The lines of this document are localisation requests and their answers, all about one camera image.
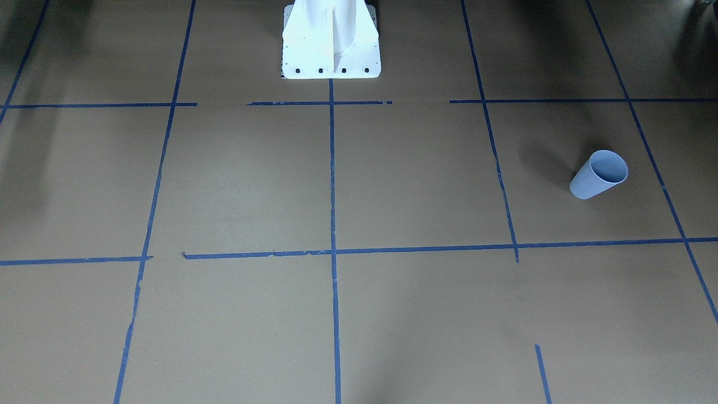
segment vertical blue tape line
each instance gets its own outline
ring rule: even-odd
[[[336,404],[342,404],[342,366],[339,345],[339,289],[337,284],[337,213],[335,208],[335,158],[334,158],[334,80],[329,79],[329,150],[332,190],[332,220],[330,224],[332,239],[332,291],[334,313],[334,392]]]
[[[37,19],[37,25],[35,25],[35,31],[32,32],[30,43],[27,44],[27,49],[25,50],[25,54],[22,56],[20,67],[17,68],[17,74],[15,75],[15,79],[12,81],[12,87],[10,87],[10,92],[7,94],[7,98],[5,98],[5,104],[3,104],[2,112],[0,112],[0,124],[2,124],[3,120],[5,119],[5,113],[7,112],[8,106],[10,105],[12,96],[15,94],[17,84],[18,82],[20,82],[20,76],[22,75],[22,71],[25,69],[27,60],[30,58],[32,47],[35,45],[35,41],[37,40],[37,34],[40,32],[40,26],[42,26],[42,22],[45,20],[45,14],[47,13],[47,7],[49,5],[50,0],[45,0],[45,4],[42,6],[42,11],[40,12],[40,17]]]
[[[541,355],[541,347],[536,344],[536,360],[538,360],[538,370],[541,372],[541,382],[544,384],[544,395],[546,396],[546,404],[551,404],[551,391],[549,390],[549,379],[546,377],[546,368],[544,367],[544,357]]]
[[[503,204],[506,209],[506,221],[508,222],[508,230],[511,233],[511,242],[513,243],[513,253],[516,256],[516,262],[518,262],[518,246],[516,245],[516,232],[513,230],[513,220],[511,220],[511,210],[508,207],[508,197],[506,196],[506,188],[503,184],[503,175],[501,174],[501,164],[498,159],[498,151],[496,150],[496,142],[494,141],[493,129],[491,128],[491,118],[489,117],[489,108],[486,104],[486,95],[484,94],[484,85],[481,81],[481,72],[479,71],[479,62],[476,58],[476,49],[474,47],[474,39],[471,35],[471,27],[469,26],[469,16],[466,12],[466,3],[461,0],[461,10],[464,13],[464,24],[466,25],[466,35],[469,38],[469,47],[471,48],[471,57],[474,60],[474,71],[476,72],[476,82],[479,85],[479,93],[481,94],[481,105],[484,108],[484,119],[486,120],[486,129],[489,132],[489,141],[491,142],[491,151],[494,154],[494,161],[496,161],[496,175],[498,176],[498,183],[501,186],[501,193],[503,194]]]
[[[149,211],[149,219],[147,220],[147,235],[145,236],[144,245],[142,247],[142,256],[147,256],[149,251],[149,240],[152,236],[152,227],[154,224],[154,214],[157,210],[157,199],[159,197],[159,186],[162,183],[162,167],[164,165],[164,156],[167,154],[167,143],[169,142],[169,133],[172,131],[172,121],[174,120],[174,109],[175,103],[177,102],[177,95],[180,92],[180,83],[182,81],[182,69],[185,64],[185,55],[187,54],[187,46],[190,43],[190,31],[192,30],[192,19],[195,15],[195,3],[197,0],[192,0],[192,6],[190,7],[190,17],[187,20],[187,31],[185,32],[185,43],[182,46],[182,56],[179,59],[179,67],[177,69],[177,79],[174,83],[174,95],[172,96],[172,106],[169,109],[169,117],[167,118],[167,130],[164,133],[164,143],[162,145],[162,155],[159,158],[159,168],[157,169],[157,179],[154,183],[154,194],[152,196],[152,205]],[[139,304],[140,294],[140,283],[144,277],[145,261],[140,262],[139,270],[137,272],[137,282],[135,284],[134,303],[132,306],[132,320],[130,326],[127,328],[127,335],[125,336],[125,347],[122,352],[122,361],[120,363],[120,372],[117,377],[117,387],[115,389],[114,404],[120,403],[120,396],[122,394],[122,384],[124,383],[125,371],[127,369],[127,359],[129,358],[130,346],[132,343],[132,334],[134,332],[135,319],[137,317],[137,306]]]
[[[668,190],[666,189],[666,183],[664,183],[664,181],[663,181],[663,176],[661,175],[661,171],[658,169],[658,165],[656,164],[656,159],[653,158],[653,153],[651,152],[651,147],[648,145],[648,140],[645,138],[645,134],[643,132],[643,127],[641,126],[640,120],[638,119],[638,114],[635,112],[635,108],[633,108],[633,102],[631,101],[630,96],[628,95],[628,90],[626,89],[625,83],[623,82],[623,78],[621,77],[621,73],[618,70],[618,65],[616,64],[616,61],[613,58],[611,49],[608,47],[608,42],[606,41],[606,37],[603,35],[603,29],[601,29],[601,24],[598,22],[598,17],[596,17],[596,13],[594,12],[593,6],[591,5],[591,0],[586,0],[586,5],[588,6],[589,12],[591,13],[591,18],[593,18],[593,22],[596,25],[596,30],[598,31],[598,35],[601,37],[601,42],[603,42],[603,47],[606,49],[608,58],[611,61],[611,65],[613,66],[613,71],[616,73],[616,77],[618,78],[618,83],[620,84],[621,89],[623,90],[623,96],[628,101],[628,106],[630,108],[631,114],[633,115],[633,121],[635,122],[635,125],[638,128],[638,133],[640,134],[640,139],[643,141],[643,146],[645,147],[645,152],[648,154],[648,159],[651,161],[651,165],[653,166],[653,171],[656,173],[658,182],[661,184],[661,188],[663,189],[663,195],[666,197],[666,202],[668,203],[668,207],[671,209],[671,214],[673,215],[673,220],[676,222],[678,231],[681,234],[681,238],[683,239],[684,245],[686,246],[686,251],[688,252],[688,256],[691,259],[691,264],[693,264],[693,269],[695,270],[696,276],[698,277],[698,281],[700,282],[701,288],[703,289],[703,294],[705,294],[706,300],[708,300],[708,306],[710,307],[711,312],[713,313],[713,318],[715,319],[716,323],[718,323],[718,311],[716,310],[716,306],[713,303],[713,298],[711,297],[711,293],[708,290],[708,286],[706,285],[706,281],[703,278],[703,274],[701,273],[701,269],[698,266],[698,262],[696,261],[696,258],[693,255],[693,250],[691,249],[690,242],[689,242],[688,238],[686,237],[686,233],[683,230],[681,221],[678,218],[676,209],[673,207],[673,201],[671,200],[671,196],[668,194]]]

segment horizontal blue tape line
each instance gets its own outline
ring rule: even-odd
[[[718,237],[689,238],[689,242],[718,242]],[[683,239],[639,239],[639,240],[606,240],[600,242],[554,242],[554,243],[520,243],[517,248],[555,248],[555,247],[601,247],[642,244],[679,244]],[[349,248],[337,249],[337,255],[348,254],[376,254],[386,252],[433,252],[433,251],[480,251],[486,249],[513,249],[513,244],[476,244],[457,246],[433,247],[388,247],[388,248]],[[296,251],[266,251],[266,252],[230,252],[225,254],[186,254],[182,256],[187,260],[219,260],[227,258],[256,258],[256,257],[296,257],[302,255],[329,255],[330,249],[310,249]]]
[[[329,105],[329,101],[255,101],[248,106]],[[393,101],[334,101],[334,105],[382,105]]]
[[[137,108],[148,106],[197,106],[196,102],[135,102],[124,104],[25,104],[9,105],[9,109],[33,108]]]
[[[449,100],[449,104],[546,104],[546,103],[596,103],[596,102],[718,102],[718,98],[536,98],[536,99],[496,99],[482,101],[480,99]]]
[[[48,265],[48,264],[97,264],[100,262],[142,262],[150,260],[147,257],[95,257],[95,258],[56,258],[50,260],[9,260],[0,261],[0,267],[15,265]]]

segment white plastic object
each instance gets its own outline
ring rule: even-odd
[[[376,9],[364,0],[296,0],[284,9],[285,78],[376,78]]]
[[[598,150],[571,180],[571,193],[588,199],[616,186],[628,177],[628,166],[621,156],[610,150]]]

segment light blue plastic cup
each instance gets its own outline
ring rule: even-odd
[[[628,177],[628,166],[621,156],[610,150],[598,150],[571,180],[571,193],[576,198],[588,199],[616,186]]]

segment blue grid line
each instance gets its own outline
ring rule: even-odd
[[[718,98],[507,98],[507,99],[457,99],[449,104],[576,104],[576,103],[718,103]]]
[[[536,344],[536,360],[538,361],[538,370],[541,372],[541,383],[544,385],[544,395],[546,396],[546,404],[551,404],[551,391],[549,390],[549,379],[546,377],[546,368],[544,367],[544,356],[541,355],[541,347]]]
[[[152,227],[154,225],[154,215],[157,211],[157,199],[159,198],[159,187],[162,183],[162,167],[164,166],[164,157],[167,154],[167,143],[169,142],[169,134],[172,131],[172,121],[174,120],[174,109],[177,103],[177,96],[180,92],[180,83],[182,82],[182,69],[185,65],[185,56],[187,55],[187,46],[190,43],[190,32],[192,31],[192,19],[195,15],[195,3],[197,0],[192,0],[190,7],[190,16],[187,20],[187,31],[185,32],[185,43],[182,46],[182,56],[179,58],[179,67],[177,69],[177,79],[174,83],[174,95],[172,96],[172,106],[169,108],[169,117],[167,118],[167,130],[164,133],[164,144],[162,145],[162,154],[159,158],[159,167],[157,168],[157,179],[154,184],[154,194],[152,196],[152,205],[149,211],[149,219],[147,220],[147,235],[144,240],[144,246],[142,247],[142,255],[147,255],[149,251],[149,241],[152,235]],[[134,302],[132,306],[132,320],[127,328],[127,335],[125,336],[125,346],[122,351],[122,360],[120,363],[120,372],[117,377],[117,387],[115,389],[114,404],[120,403],[120,396],[122,393],[122,384],[124,383],[125,371],[127,369],[127,359],[129,357],[130,346],[132,343],[132,334],[134,331],[134,323],[137,317],[137,306],[139,304],[140,295],[140,282],[144,277],[145,262],[140,262],[139,270],[137,272],[137,282],[135,284]]]
[[[135,102],[123,104],[18,104],[8,105],[8,109],[35,108],[145,108],[152,106],[197,106],[196,102]]]
[[[137,257],[90,257],[90,258],[54,258],[46,260],[6,260],[0,261],[0,267],[13,267],[20,265],[58,265],[58,264],[97,264],[101,262],[144,262],[151,260],[152,256]]]
[[[22,61],[20,62],[20,66],[17,68],[17,74],[15,74],[15,79],[12,82],[12,87],[10,87],[10,92],[7,94],[7,98],[5,98],[5,104],[3,104],[2,111],[0,111],[0,124],[2,124],[3,120],[5,119],[5,113],[7,112],[8,106],[10,105],[12,96],[15,94],[15,90],[17,89],[17,84],[18,84],[18,82],[20,82],[20,76],[22,75],[22,71],[25,69],[25,64],[27,63],[27,60],[30,58],[30,52],[32,51],[33,45],[35,45],[35,41],[37,40],[37,34],[40,32],[40,27],[42,26],[42,22],[45,20],[45,13],[47,13],[47,7],[49,5],[50,5],[50,0],[45,0],[45,4],[42,6],[42,11],[40,12],[40,16],[37,19],[37,25],[35,25],[35,30],[32,32],[32,37],[30,37],[30,42],[27,44],[27,49],[25,50],[25,54],[22,56]]]
[[[254,101],[247,106],[292,106],[292,105],[382,105],[393,101]]]
[[[334,393],[336,404],[342,404],[342,367],[339,341],[339,289],[337,283],[337,211],[336,211],[336,170],[334,148],[334,80],[329,79],[329,149],[330,187],[332,194],[332,218],[330,223],[332,244],[332,312],[334,317]]]
[[[471,48],[471,57],[474,60],[474,71],[476,72],[476,81],[479,85],[479,94],[481,94],[482,101],[486,100],[484,94],[484,85],[481,81],[481,72],[479,71],[479,62],[476,58],[476,49],[474,47],[474,39],[471,35],[471,26],[469,25],[469,16],[466,12],[466,3],[461,0],[461,10],[464,13],[464,24],[466,25],[466,35],[469,39],[469,47]],[[496,175],[498,176],[498,183],[501,186],[501,193],[503,194],[503,203],[506,209],[506,220],[508,222],[508,230],[511,233],[511,242],[513,243],[513,253],[516,256],[516,262],[518,262],[518,247],[516,246],[516,233],[513,230],[513,221],[511,220],[511,209],[508,206],[508,197],[506,196],[506,188],[503,184],[503,175],[501,174],[501,164],[498,159],[498,151],[496,150],[496,142],[494,141],[493,129],[491,129],[491,118],[489,117],[489,108],[485,102],[482,102],[484,108],[484,119],[486,120],[486,129],[489,132],[489,141],[491,142],[491,151],[494,154],[494,161],[496,161]]]
[[[688,238],[691,243],[718,242],[718,237]],[[547,242],[547,243],[519,243],[517,248],[560,248],[560,247],[608,247],[624,245],[645,244],[680,244],[683,239],[634,239],[634,240],[604,240],[587,242]],[[379,248],[347,248],[336,249],[337,255],[377,254],[391,252],[438,252],[438,251],[481,251],[487,249],[513,249],[513,244],[473,244],[453,246],[428,247],[379,247]],[[305,255],[330,255],[331,249],[307,249],[293,251],[265,251],[265,252],[229,252],[224,254],[187,254],[182,253],[186,260],[226,260],[234,258],[260,258],[260,257],[299,257]]]
[[[601,29],[601,24],[598,22],[598,17],[596,16],[596,13],[594,12],[593,6],[591,5],[591,1],[586,0],[586,5],[588,6],[589,12],[591,13],[593,22],[596,25],[598,34],[601,37],[601,41],[603,42],[603,47],[606,49],[608,58],[611,61],[611,65],[613,66],[613,71],[616,73],[616,77],[618,78],[618,83],[620,84],[621,89],[623,90],[623,95],[626,98],[626,100],[628,101],[628,106],[630,108],[630,112],[633,115],[633,121],[635,122],[636,128],[638,129],[638,133],[640,134],[640,138],[643,141],[643,146],[645,147],[645,151],[648,154],[648,159],[651,160],[651,165],[653,166],[653,171],[656,173],[658,182],[661,184],[661,188],[663,189],[663,195],[666,197],[666,202],[668,203],[668,207],[671,209],[671,214],[673,215],[673,220],[676,222],[678,231],[681,234],[681,238],[684,242],[684,245],[686,246],[686,251],[688,252],[688,256],[691,259],[691,264],[693,264],[693,268],[696,272],[696,276],[698,277],[698,281],[701,284],[701,288],[703,288],[703,293],[706,296],[706,300],[708,300],[708,306],[710,307],[711,312],[713,313],[713,318],[715,319],[716,323],[718,323],[718,311],[716,310],[716,306],[713,303],[713,298],[711,297],[711,293],[708,290],[708,286],[706,285],[706,282],[703,278],[703,274],[701,273],[701,269],[698,266],[698,262],[696,261],[696,258],[693,256],[693,250],[691,249],[690,242],[689,242],[688,238],[686,237],[686,233],[683,229],[683,226],[681,225],[681,221],[678,218],[676,209],[673,207],[673,201],[671,200],[671,196],[668,194],[668,189],[666,189],[666,184],[663,181],[663,176],[661,175],[661,171],[658,169],[658,165],[656,164],[656,159],[653,158],[653,153],[651,152],[651,147],[648,145],[648,140],[646,139],[645,134],[643,132],[643,127],[641,126],[640,120],[638,119],[638,114],[636,113],[635,108],[633,107],[633,102],[631,101],[631,98],[628,95],[628,89],[626,88],[625,83],[623,82],[623,78],[621,77],[621,73],[618,70],[618,65],[616,64],[616,61],[613,58],[611,49],[608,46],[606,37],[603,35],[603,30]]]

